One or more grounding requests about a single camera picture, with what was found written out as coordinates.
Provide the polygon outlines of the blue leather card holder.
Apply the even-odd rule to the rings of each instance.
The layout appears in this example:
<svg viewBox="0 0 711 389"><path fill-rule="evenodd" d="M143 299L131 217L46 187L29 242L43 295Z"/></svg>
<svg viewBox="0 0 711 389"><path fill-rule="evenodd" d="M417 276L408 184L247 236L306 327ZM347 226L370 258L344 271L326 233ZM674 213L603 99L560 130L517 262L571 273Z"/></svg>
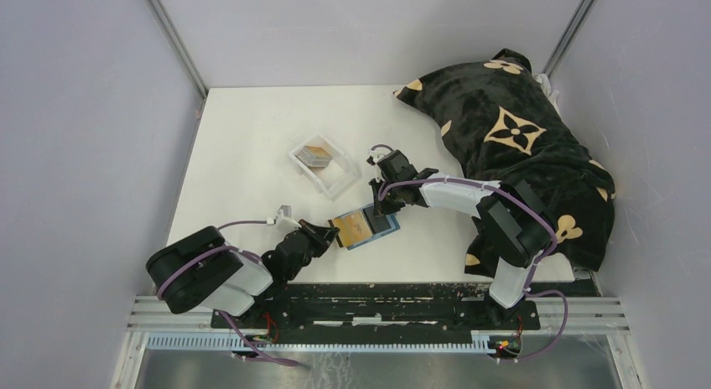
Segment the blue leather card holder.
<svg viewBox="0 0 711 389"><path fill-rule="evenodd" d="M357 246L355 246L355 247L352 247L352 248L346 248L346 250L353 250L353 249L355 249L355 248L357 248L357 247L359 247L359 246L363 246L363 245L365 245L366 243L369 243L369 242L371 242L371 241L377 240L377 239L379 239L379 238L382 238L383 236L389 235L389 234L391 234L391 233L397 231L397 230L400 228L400 226L399 226L399 224L398 224L398 222L397 222L397 220L396 220L395 215L392 214L392 215L387 215L387 216L388 216L388 218L390 219L390 222L391 222L391 225L392 225L392 228L391 228L390 230L385 231L385 232L380 233L380 234L373 235L372 238L370 238L369 240L365 241L364 243L362 243L362 244L360 244L360 245L357 245Z"/></svg>

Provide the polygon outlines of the gold card with black stripe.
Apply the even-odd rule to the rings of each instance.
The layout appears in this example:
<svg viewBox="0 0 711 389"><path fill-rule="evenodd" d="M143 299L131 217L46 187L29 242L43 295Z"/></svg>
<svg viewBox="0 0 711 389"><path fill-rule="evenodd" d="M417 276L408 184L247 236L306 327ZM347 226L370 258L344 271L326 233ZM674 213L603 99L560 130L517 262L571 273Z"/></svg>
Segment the gold card with black stripe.
<svg viewBox="0 0 711 389"><path fill-rule="evenodd" d="M373 236L371 226L363 210L354 210L328 220L329 225L339 229L336 241L339 247L352 248Z"/></svg>

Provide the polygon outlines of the clear plastic tray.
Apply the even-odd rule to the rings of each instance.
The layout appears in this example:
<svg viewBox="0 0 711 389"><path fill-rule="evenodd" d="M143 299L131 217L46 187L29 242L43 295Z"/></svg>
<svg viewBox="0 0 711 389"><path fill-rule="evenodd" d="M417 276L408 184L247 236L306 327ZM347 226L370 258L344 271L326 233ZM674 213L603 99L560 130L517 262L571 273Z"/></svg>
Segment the clear plastic tray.
<svg viewBox="0 0 711 389"><path fill-rule="evenodd" d="M306 167L295 157L298 150L305 145L318 146L325 149L332 156L330 164L323 169ZM306 177L316 190L329 200L339 198L361 179L360 170L346 151L323 134L314 134L297 144L288 151L288 157L298 173Z"/></svg>

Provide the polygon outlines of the black blanket with beige flowers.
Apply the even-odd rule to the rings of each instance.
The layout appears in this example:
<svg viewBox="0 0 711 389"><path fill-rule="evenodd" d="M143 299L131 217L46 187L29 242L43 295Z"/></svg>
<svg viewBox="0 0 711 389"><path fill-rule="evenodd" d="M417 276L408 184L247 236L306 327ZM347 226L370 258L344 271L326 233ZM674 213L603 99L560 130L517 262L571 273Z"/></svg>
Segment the black blanket with beige flowers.
<svg viewBox="0 0 711 389"><path fill-rule="evenodd" d="M430 117L467 179L523 179L555 221L556 251L599 271L615 221L615 182L563 123L529 59L503 49L450 65L395 92Z"/></svg>

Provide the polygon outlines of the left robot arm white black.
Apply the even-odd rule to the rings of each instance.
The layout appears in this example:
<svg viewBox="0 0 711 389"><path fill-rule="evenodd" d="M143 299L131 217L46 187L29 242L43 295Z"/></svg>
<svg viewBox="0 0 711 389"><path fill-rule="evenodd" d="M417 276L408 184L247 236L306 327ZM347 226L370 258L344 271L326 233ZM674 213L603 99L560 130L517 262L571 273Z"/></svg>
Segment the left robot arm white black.
<svg viewBox="0 0 711 389"><path fill-rule="evenodd" d="M274 249L258 256L230 244L220 227L207 226L155 252L145 268L171 313L210 308L251 328L262 321L260 301L281 293L339 233L335 226L299 220Z"/></svg>

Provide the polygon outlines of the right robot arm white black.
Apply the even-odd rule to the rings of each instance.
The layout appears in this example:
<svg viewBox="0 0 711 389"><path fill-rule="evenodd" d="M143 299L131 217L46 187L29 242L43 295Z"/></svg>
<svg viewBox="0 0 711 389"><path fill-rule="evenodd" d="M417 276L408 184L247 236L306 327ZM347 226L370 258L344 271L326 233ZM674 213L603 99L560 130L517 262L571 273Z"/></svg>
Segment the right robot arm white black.
<svg viewBox="0 0 711 389"><path fill-rule="evenodd" d="M480 181L431 168L418 171L404 153L385 144L373 146L367 162L376 168L370 182L376 213L416 205L458 211L480 222L478 235L497 259L485 320L496 329L513 323L537 264L558 244L557 225L531 186L523 179Z"/></svg>

